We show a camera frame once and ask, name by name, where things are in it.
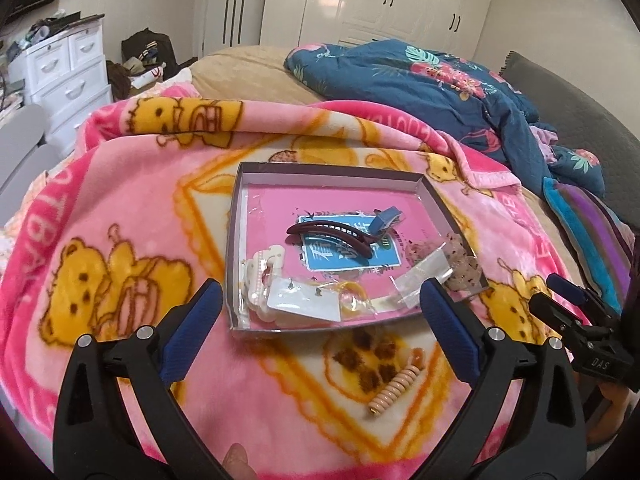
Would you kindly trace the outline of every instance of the beige coil hair tie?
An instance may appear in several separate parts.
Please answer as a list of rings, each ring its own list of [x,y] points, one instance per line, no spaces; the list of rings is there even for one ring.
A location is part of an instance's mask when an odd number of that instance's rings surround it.
[[[418,375],[424,369],[424,350],[422,348],[414,348],[410,352],[404,369],[389,381],[389,384],[368,404],[369,411],[373,416],[380,416],[388,410],[414,384]]]

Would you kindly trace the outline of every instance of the silver screw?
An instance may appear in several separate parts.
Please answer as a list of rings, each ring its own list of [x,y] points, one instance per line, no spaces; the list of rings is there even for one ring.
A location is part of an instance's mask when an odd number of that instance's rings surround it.
[[[489,329],[489,337],[494,341],[502,341],[504,339],[504,332],[497,326]]]
[[[136,330],[136,337],[138,339],[149,339],[154,334],[154,328],[149,325],[141,326]]]
[[[80,348],[86,348],[87,346],[89,346],[91,344],[91,341],[93,341],[93,340],[94,340],[94,338],[91,337],[89,334],[81,335],[78,338],[78,346]]]
[[[559,350],[562,348],[562,341],[560,341],[557,337],[550,337],[549,344],[554,350]]]

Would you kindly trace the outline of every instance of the tan bed sheet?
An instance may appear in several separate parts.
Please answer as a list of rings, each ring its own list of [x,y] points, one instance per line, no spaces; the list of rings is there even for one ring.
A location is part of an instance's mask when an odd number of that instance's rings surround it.
[[[220,50],[191,65],[193,84],[209,99],[244,99],[290,104],[322,100],[284,69],[286,49],[265,46],[235,46]],[[524,189],[524,197],[553,242],[576,285],[583,286],[573,250],[557,220],[543,200]]]

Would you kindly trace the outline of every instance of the white claw clip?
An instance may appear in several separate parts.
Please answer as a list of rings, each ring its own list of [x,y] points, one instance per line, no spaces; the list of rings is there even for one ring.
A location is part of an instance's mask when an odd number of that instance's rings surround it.
[[[284,247],[272,245],[258,251],[247,261],[244,272],[244,294],[253,310],[264,322],[276,320],[277,311],[267,306],[269,287],[276,276],[282,275]]]

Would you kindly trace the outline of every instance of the white wardrobe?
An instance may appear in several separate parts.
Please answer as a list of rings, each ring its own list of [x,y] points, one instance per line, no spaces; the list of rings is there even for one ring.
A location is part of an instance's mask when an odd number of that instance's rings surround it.
[[[491,0],[266,0],[261,45],[398,38],[472,59]]]

